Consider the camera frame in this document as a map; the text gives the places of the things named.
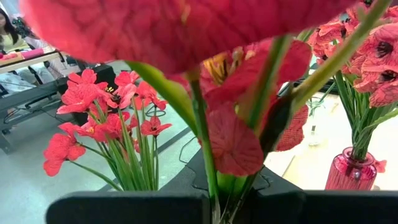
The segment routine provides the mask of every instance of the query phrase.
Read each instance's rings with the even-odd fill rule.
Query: red artificial flower
[[[233,70],[221,86],[212,89],[205,95],[209,108],[216,108],[220,103],[237,102],[255,82],[269,54],[270,40],[247,46],[244,50],[245,60]],[[298,80],[304,76],[312,57],[311,48],[301,41],[293,41],[279,69],[279,77],[275,86],[275,96],[282,84]]]
[[[208,111],[207,122],[218,171],[244,176],[261,169],[264,154],[260,142],[246,123],[236,116],[232,103]]]
[[[54,134],[49,142],[49,146],[44,151],[44,171],[53,177],[58,174],[62,163],[66,160],[74,161],[84,155],[86,149],[81,146],[73,135],[78,126],[72,123],[64,123],[59,126],[65,134]]]
[[[136,93],[138,96],[135,96],[133,100],[137,110],[147,107],[153,95],[156,95],[156,91],[145,81],[139,83]]]
[[[382,65],[373,71],[363,71],[362,77],[355,80],[358,92],[370,92],[371,107],[381,107],[398,101],[398,66]]]
[[[172,124],[160,125],[160,119],[156,116],[150,118],[150,121],[145,120],[141,125],[141,133],[143,135],[158,136],[163,130],[171,127]]]
[[[135,82],[139,78],[139,75],[137,72],[132,71],[130,73],[128,72],[121,72],[115,79],[114,82],[117,84],[117,86],[127,86],[130,84],[135,85]]]
[[[382,160],[382,161],[375,160],[373,165],[375,166],[378,173],[382,174],[382,173],[386,172],[386,165],[387,165],[386,160]]]
[[[81,76],[73,72],[68,76],[68,78],[68,87],[76,86],[79,84],[94,84],[97,80],[97,74],[92,69],[84,69]],[[108,84],[106,82],[101,82],[97,84],[97,86],[100,90],[105,90]]]
[[[62,95],[61,100],[65,105],[59,107],[57,114],[85,112],[99,95],[94,84],[71,86]]]
[[[76,132],[80,136],[88,136],[98,142],[106,141],[103,130],[100,128],[99,124],[90,116],[88,117],[87,123],[76,129]]]
[[[39,37],[74,57],[177,74],[237,46],[327,22],[355,2],[25,0],[21,11]]]
[[[128,112],[122,112],[123,121],[120,120],[118,114],[109,114],[106,118],[105,123],[99,124],[95,131],[98,130],[99,139],[106,139],[109,137],[110,139],[123,139],[123,129],[122,122],[125,122],[129,119],[130,114]]]
[[[384,24],[372,30],[358,52],[366,55],[362,65],[365,71],[373,71],[380,65],[398,65],[398,23]]]
[[[125,109],[131,104],[132,97],[136,94],[137,87],[133,84],[120,86],[112,94],[103,92],[106,103],[112,108]]]
[[[276,151],[287,151],[303,141],[303,125],[307,122],[307,118],[308,107],[305,105],[294,114],[289,127],[280,137]]]
[[[320,25],[308,39],[308,44],[315,49],[318,48],[317,46],[329,45],[334,40],[342,42],[346,35],[347,30],[343,21],[336,18],[327,24]]]

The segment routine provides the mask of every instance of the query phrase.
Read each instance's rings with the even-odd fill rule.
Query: table
[[[51,59],[56,59],[56,58],[61,58],[61,61],[63,61],[63,55],[61,52],[59,51],[53,51],[53,52],[49,52],[34,58],[30,58],[30,59],[25,59],[25,60],[21,60],[18,62],[12,62],[9,64],[5,64],[5,65],[1,65],[0,66],[0,74],[3,73],[7,73],[10,71],[14,71],[18,68],[24,68],[24,67],[28,67],[29,65],[34,65],[40,62],[45,62]]]
[[[305,190],[323,190],[333,158],[351,145],[351,128],[339,96],[328,95],[325,99],[325,118],[318,124],[318,128],[322,127],[324,131],[322,142],[317,146],[308,145],[309,125],[306,124],[304,141],[286,156],[279,155],[283,160],[288,161],[291,154],[294,154],[290,164],[285,167],[282,177]],[[379,125],[372,136],[369,152],[379,161],[387,160],[386,172],[377,174],[373,190],[398,190],[396,178],[398,150],[395,146],[397,127],[398,118],[392,118]],[[273,167],[275,164],[271,164],[270,169],[275,169]]]

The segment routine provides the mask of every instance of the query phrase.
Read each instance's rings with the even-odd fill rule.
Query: gray floor
[[[112,63],[112,66],[115,73],[128,69],[121,62]],[[160,134],[159,145],[187,127],[170,106],[166,112],[167,114],[160,120],[162,123],[172,123],[173,126]],[[68,115],[60,118],[72,119]],[[0,151],[0,224],[45,223],[45,211],[57,198],[75,191],[98,190],[104,187],[105,183],[101,179],[67,162],[57,176],[46,176],[42,168],[43,150],[52,135],[61,132],[57,128],[59,124],[60,122],[50,115],[41,114],[17,125],[11,130],[11,134],[7,135],[16,150],[9,155]],[[192,133],[184,135],[160,155],[160,185],[166,184],[184,167],[178,156],[182,146],[192,137]],[[78,140],[88,146],[96,147],[96,144],[88,138],[78,138]],[[199,144],[193,140],[184,149],[182,159],[189,161],[198,149]],[[77,161],[102,172],[109,178],[114,178],[105,161],[96,154],[87,152]]]

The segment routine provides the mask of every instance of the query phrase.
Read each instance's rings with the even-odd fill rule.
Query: vase
[[[324,101],[316,96],[307,101],[307,106],[309,108],[308,123],[310,124],[308,134],[306,134],[308,136],[308,145],[316,146],[323,140],[322,126],[320,124],[326,108]]]
[[[353,148],[347,147],[330,166],[326,190],[370,190],[376,179],[374,157],[366,153],[364,161],[351,158]]]

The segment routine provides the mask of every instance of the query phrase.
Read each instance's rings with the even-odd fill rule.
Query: pink object
[[[167,75],[237,46],[329,21],[356,0],[25,0],[35,33],[88,62],[149,63]]]
[[[365,161],[351,158],[352,147],[347,147],[331,163],[326,190],[370,190],[376,179],[374,157],[366,153]]]
[[[30,59],[44,54],[43,49],[34,49],[27,52],[21,52],[24,59]]]

